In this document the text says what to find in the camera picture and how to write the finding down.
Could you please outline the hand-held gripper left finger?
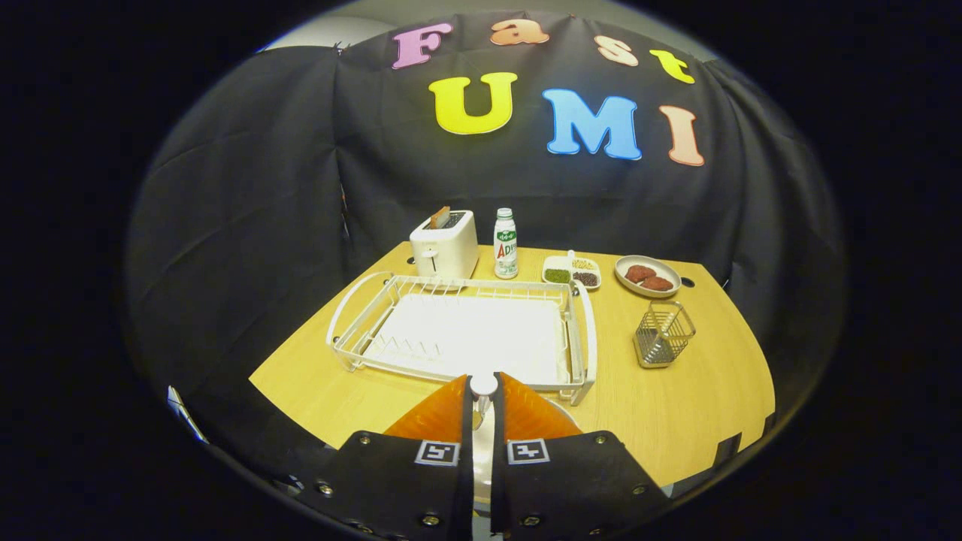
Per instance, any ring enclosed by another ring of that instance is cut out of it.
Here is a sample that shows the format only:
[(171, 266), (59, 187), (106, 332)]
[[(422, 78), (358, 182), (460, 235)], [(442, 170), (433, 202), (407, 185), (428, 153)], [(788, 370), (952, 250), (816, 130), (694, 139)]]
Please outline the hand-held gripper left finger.
[(304, 476), (299, 503), (379, 540), (470, 540), (471, 377), (434, 391), (381, 434), (356, 431)]

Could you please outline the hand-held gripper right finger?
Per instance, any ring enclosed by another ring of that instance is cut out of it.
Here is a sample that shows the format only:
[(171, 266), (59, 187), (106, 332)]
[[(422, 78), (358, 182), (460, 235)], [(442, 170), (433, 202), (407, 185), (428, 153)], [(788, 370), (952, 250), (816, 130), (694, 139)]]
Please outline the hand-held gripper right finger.
[(497, 372), (492, 530), (507, 540), (614, 540), (670, 498), (610, 431), (580, 431), (546, 398)]

